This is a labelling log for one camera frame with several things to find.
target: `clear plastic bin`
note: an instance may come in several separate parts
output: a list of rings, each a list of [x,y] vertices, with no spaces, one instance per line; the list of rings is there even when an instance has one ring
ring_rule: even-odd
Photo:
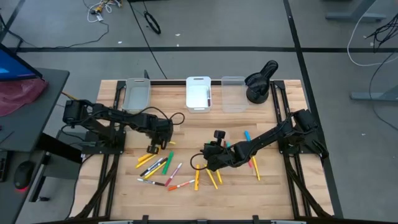
[[[240,113],[248,107],[244,77],[221,78],[223,111],[225,113]]]
[[[122,109],[129,113],[138,113],[150,104],[150,80],[147,78],[129,78],[126,80],[126,94]]]

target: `computer monitor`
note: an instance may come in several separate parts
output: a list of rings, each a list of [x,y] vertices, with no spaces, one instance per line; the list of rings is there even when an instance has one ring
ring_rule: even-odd
[[[42,75],[25,61],[0,44],[0,82],[42,78]]]

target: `blue screen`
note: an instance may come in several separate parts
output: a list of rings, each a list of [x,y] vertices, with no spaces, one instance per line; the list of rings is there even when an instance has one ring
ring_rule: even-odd
[[[12,58],[9,54],[0,50],[0,81],[25,78],[35,78],[36,74]]]

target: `pink bag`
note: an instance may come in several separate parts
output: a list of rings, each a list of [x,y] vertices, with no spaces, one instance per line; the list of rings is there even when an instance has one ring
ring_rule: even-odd
[[[47,81],[39,78],[0,82],[0,116],[35,101],[47,85]]]

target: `plastic container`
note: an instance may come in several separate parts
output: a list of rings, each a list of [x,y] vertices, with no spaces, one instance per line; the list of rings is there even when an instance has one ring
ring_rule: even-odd
[[[126,80],[126,94],[122,109],[129,113],[138,113],[150,104],[150,80],[147,78],[129,78]]]
[[[186,105],[191,113],[207,113],[212,106],[210,77],[188,77]]]
[[[248,107],[244,77],[221,78],[221,94],[225,113],[240,113]]]

